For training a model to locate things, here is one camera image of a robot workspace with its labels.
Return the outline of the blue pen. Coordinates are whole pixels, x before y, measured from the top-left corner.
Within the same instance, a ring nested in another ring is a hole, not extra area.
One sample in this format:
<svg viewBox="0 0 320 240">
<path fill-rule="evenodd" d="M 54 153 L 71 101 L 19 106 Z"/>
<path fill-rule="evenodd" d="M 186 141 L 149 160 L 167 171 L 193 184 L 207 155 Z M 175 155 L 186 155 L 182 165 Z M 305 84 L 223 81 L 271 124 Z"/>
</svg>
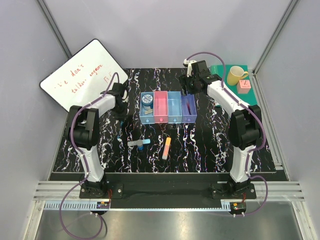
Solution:
<svg viewBox="0 0 320 240">
<path fill-rule="evenodd" d="M 121 122 L 120 122 L 120 126 L 119 126 L 119 131 L 118 131 L 118 133 L 117 133 L 117 140 L 118 140 L 119 142 L 122 141 L 122 128 L 123 128 L 123 124 L 124 124 L 124 122 L 121 121 Z"/>
</svg>

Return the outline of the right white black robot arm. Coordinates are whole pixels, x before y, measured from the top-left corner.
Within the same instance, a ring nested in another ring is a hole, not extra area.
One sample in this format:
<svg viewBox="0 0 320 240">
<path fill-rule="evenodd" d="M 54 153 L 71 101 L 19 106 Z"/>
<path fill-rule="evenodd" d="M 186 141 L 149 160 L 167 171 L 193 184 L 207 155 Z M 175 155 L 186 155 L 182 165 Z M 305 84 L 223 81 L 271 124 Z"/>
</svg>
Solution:
<svg viewBox="0 0 320 240">
<path fill-rule="evenodd" d="M 234 94 L 217 74 L 211 74 L 204 60 L 185 59 L 186 74 L 179 77 L 183 96 L 205 93 L 220 103 L 230 117 L 228 139 L 233 146 L 233 162 L 230 177 L 220 194 L 239 198 L 250 185 L 249 163 L 257 143 L 265 143 L 261 109 L 249 105 Z"/>
</svg>

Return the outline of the pink bin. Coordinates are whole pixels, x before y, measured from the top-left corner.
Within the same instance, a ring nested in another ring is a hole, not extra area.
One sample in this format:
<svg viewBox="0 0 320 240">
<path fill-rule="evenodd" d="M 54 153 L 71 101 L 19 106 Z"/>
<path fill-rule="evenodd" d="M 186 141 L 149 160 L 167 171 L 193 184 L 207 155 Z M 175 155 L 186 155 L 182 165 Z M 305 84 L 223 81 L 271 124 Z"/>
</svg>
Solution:
<svg viewBox="0 0 320 240">
<path fill-rule="evenodd" d="M 155 123 L 163 124 L 168 122 L 168 92 L 155 91 L 153 100 L 153 115 Z"/>
</svg>

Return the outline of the sky blue bin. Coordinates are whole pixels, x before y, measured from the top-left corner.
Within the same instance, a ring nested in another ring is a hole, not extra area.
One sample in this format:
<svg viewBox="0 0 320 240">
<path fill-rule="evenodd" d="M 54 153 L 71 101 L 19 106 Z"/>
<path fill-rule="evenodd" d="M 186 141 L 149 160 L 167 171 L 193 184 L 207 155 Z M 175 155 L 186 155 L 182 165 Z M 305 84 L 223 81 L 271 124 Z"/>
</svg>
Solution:
<svg viewBox="0 0 320 240">
<path fill-rule="evenodd" d="M 182 101 L 180 91 L 169 91 L 168 93 L 168 123 L 178 124 L 182 122 Z"/>
</svg>

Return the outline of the green book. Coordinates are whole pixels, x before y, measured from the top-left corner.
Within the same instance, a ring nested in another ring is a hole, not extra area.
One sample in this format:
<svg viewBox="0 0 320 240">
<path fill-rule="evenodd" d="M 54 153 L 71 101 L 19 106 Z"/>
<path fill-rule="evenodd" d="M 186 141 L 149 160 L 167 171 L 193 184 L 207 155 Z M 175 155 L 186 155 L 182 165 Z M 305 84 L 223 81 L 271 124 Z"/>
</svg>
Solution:
<svg viewBox="0 0 320 240">
<path fill-rule="evenodd" d="M 211 65 L 210 66 L 210 72 L 212 74 L 217 74 L 220 77 L 222 77 L 223 73 L 224 73 L 224 69 L 223 69 L 223 66 L 221 64 L 220 65 Z M 238 89 L 237 89 L 237 85 L 229 85 L 227 83 L 227 79 L 225 79 L 225 85 L 227 85 L 228 88 L 234 94 L 236 94 L 242 101 L 247 102 L 249 105 L 257 105 L 258 102 L 257 102 L 256 96 L 255 96 L 255 92 L 254 92 L 254 89 L 253 89 L 252 81 L 250 80 L 249 76 L 245 77 L 244 79 L 248 80 L 249 83 L 250 83 L 250 86 L 251 86 L 251 88 L 248 91 L 248 93 L 239 93 Z"/>
</svg>

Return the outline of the orange pink highlighter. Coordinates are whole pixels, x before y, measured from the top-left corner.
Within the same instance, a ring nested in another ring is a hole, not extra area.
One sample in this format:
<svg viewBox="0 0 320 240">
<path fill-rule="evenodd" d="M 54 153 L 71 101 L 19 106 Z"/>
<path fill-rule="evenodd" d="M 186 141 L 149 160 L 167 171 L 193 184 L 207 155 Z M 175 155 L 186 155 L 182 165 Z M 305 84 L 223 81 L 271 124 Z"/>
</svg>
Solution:
<svg viewBox="0 0 320 240">
<path fill-rule="evenodd" d="M 163 154 L 162 154 L 162 159 L 163 160 L 167 160 L 168 159 L 170 145 L 171 145 L 171 138 L 167 137 L 166 140 L 165 140 Z"/>
</svg>

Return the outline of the pink cube box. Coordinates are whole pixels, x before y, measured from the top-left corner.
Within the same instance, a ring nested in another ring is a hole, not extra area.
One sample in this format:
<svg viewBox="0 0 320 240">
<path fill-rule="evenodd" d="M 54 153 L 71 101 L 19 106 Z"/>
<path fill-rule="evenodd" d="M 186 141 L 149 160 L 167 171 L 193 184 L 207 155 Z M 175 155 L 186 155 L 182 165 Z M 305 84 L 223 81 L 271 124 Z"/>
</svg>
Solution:
<svg viewBox="0 0 320 240">
<path fill-rule="evenodd" d="M 248 94 L 251 90 L 251 82 L 248 79 L 241 79 L 237 83 L 237 93 L 238 94 Z"/>
</svg>

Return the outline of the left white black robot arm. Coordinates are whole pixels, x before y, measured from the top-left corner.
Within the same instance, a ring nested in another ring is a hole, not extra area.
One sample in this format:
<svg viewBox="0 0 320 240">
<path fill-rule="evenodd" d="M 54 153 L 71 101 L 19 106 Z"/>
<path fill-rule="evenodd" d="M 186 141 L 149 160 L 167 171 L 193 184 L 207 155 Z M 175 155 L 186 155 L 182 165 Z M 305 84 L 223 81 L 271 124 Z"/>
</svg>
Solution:
<svg viewBox="0 0 320 240">
<path fill-rule="evenodd" d="M 102 92 L 97 101 L 89 106 L 70 107 L 64 137 L 75 148 L 83 169 L 84 178 L 80 181 L 81 191 L 88 197 L 103 198 L 111 190 L 98 155 L 100 139 L 100 117 L 111 111 L 111 116 L 124 121 L 128 110 L 128 82 L 114 83 L 112 89 Z"/>
</svg>

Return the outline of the yellow mug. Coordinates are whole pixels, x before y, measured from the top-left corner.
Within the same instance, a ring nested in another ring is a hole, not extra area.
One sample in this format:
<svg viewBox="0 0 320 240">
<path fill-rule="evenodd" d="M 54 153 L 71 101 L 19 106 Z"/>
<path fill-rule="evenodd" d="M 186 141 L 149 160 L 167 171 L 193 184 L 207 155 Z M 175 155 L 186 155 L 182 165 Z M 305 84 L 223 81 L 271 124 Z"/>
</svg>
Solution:
<svg viewBox="0 0 320 240">
<path fill-rule="evenodd" d="M 235 86 L 238 84 L 240 80 L 243 80 L 249 75 L 248 71 L 244 71 L 244 69 L 240 66 L 232 66 L 227 75 L 227 83 L 230 86 Z"/>
</svg>

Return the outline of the light blue bin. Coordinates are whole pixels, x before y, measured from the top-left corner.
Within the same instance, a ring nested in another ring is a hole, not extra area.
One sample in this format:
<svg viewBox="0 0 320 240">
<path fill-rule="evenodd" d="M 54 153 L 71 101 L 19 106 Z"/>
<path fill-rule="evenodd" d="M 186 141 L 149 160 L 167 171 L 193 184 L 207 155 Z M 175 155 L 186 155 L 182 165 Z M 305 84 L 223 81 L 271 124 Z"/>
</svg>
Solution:
<svg viewBox="0 0 320 240">
<path fill-rule="evenodd" d="M 140 121 L 142 124 L 146 125 L 146 124 L 154 124 L 155 123 L 155 118 L 154 118 L 154 106 L 153 106 L 153 113 L 152 114 L 148 114 L 145 115 L 144 112 L 146 111 L 141 103 L 141 98 L 143 94 L 152 94 L 153 95 L 153 105 L 154 105 L 154 93 L 153 92 L 142 92 L 140 94 L 140 110 L 139 110 L 139 117 L 140 117 Z"/>
</svg>

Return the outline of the red pen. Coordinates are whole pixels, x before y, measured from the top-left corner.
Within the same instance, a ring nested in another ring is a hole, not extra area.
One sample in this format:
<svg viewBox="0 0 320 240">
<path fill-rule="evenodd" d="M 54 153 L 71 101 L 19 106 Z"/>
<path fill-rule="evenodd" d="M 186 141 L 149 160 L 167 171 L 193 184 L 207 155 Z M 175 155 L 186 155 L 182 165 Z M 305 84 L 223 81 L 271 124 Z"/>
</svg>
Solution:
<svg viewBox="0 0 320 240">
<path fill-rule="evenodd" d="M 188 100 L 186 100 L 186 106 L 187 106 L 187 109 L 188 109 L 188 114 L 191 115 L 192 112 L 191 112 L 191 106 L 190 106 L 190 103 Z"/>
</svg>

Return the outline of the small white eraser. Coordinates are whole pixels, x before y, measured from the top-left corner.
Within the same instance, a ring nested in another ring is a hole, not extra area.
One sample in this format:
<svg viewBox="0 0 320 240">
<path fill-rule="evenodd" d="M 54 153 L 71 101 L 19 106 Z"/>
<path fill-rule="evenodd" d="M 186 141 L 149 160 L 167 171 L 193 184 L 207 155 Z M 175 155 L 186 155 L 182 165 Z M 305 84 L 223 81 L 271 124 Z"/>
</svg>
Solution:
<svg viewBox="0 0 320 240">
<path fill-rule="evenodd" d="M 144 112 L 145 115 L 149 115 L 149 114 L 152 114 L 153 113 L 153 109 L 148 109 Z"/>
</svg>

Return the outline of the blue ink bottle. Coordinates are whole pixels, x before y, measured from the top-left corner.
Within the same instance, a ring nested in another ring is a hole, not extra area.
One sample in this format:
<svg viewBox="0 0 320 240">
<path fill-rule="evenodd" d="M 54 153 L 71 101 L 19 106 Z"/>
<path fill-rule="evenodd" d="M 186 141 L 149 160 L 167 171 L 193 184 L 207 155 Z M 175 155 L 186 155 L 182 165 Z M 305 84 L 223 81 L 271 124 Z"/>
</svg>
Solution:
<svg viewBox="0 0 320 240">
<path fill-rule="evenodd" d="M 142 107 L 147 111 L 147 110 L 151 110 L 153 109 L 153 101 L 154 101 L 154 97 L 152 94 L 147 93 L 147 94 L 143 94 L 141 97 L 141 104 Z"/>
</svg>

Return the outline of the purple bin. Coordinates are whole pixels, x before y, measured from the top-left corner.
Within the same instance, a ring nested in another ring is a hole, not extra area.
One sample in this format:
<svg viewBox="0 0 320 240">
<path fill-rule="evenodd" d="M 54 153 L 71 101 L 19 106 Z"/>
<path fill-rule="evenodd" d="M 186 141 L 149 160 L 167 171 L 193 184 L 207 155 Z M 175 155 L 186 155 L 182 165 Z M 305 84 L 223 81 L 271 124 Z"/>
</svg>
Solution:
<svg viewBox="0 0 320 240">
<path fill-rule="evenodd" d="M 192 94 L 181 97 L 182 120 L 184 124 L 192 124 L 197 119 L 197 108 L 195 97 Z"/>
</svg>

